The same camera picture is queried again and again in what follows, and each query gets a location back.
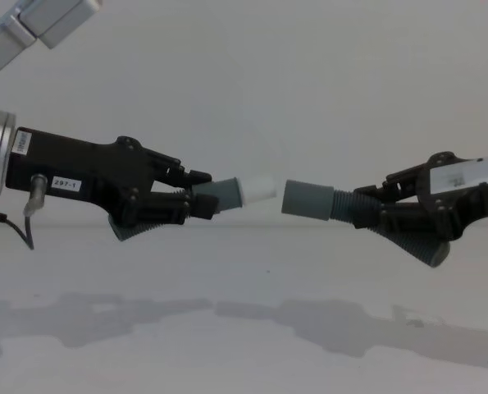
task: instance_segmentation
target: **black cable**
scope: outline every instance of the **black cable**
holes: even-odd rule
[[[20,236],[20,238],[26,243],[30,250],[34,250],[34,240],[32,238],[32,229],[30,227],[30,218],[25,217],[25,231],[26,234],[10,220],[5,220],[5,223],[14,229],[14,231]]]

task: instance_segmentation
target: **metal bracket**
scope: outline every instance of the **metal bracket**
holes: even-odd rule
[[[103,0],[20,0],[0,18],[0,70],[37,39],[55,48],[92,15]]]

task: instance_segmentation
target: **white wall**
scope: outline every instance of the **white wall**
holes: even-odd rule
[[[131,135],[216,178],[350,190],[437,151],[488,155],[488,1],[107,0],[0,74],[0,108],[99,143]],[[7,191],[0,208],[17,215],[24,198]],[[279,211],[224,221],[292,222]],[[37,220],[104,215],[50,200]]]
[[[488,155],[488,1],[107,0],[0,74],[0,109],[216,178],[350,190]],[[0,228],[0,393],[488,392],[488,227],[430,270],[280,198],[125,244],[56,199],[34,253]]]

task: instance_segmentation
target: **ribbed rubber sleeve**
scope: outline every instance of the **ribbed rubber sleeve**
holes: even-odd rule
[[[351,224],[353,223],[353,210],[363,211],[379,208],[380,205],[381,202],[378,199],[359,193],[335,190],[331,219]],[[438,267],[449,254],[449,242],[439,241],[434,235],[389,233],[379,227],[373,227],[370,230],[394,242],[400,248],[433,268]]]
[[[133,238],[139,234],[142,234],[146,231],[154,230],[155,228],[161,227],[162,224],[139,224],[135,227],[119,227],[117,226],[112,217],[109,216],[109,223],[114,231],[114,234],[118,238],[119,241],[127,241],[130,238]]]

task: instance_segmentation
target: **label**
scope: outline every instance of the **label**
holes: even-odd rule
[[[29,152],[30,140],[32,140],[32,134],[26,131],[18,131],[14,146],[12,147],[13,153],[22,154],[24,156]]]
[[[61,189],[67,191],[75,191],[76,193],[81,189],[81,181],[76,179],[61,178],[60,176],[55,176],[52,179],[52,188]]]
[[[466,190],[485,183],[488,184],[488,158],[435,167],[430,171],[432,195]]]

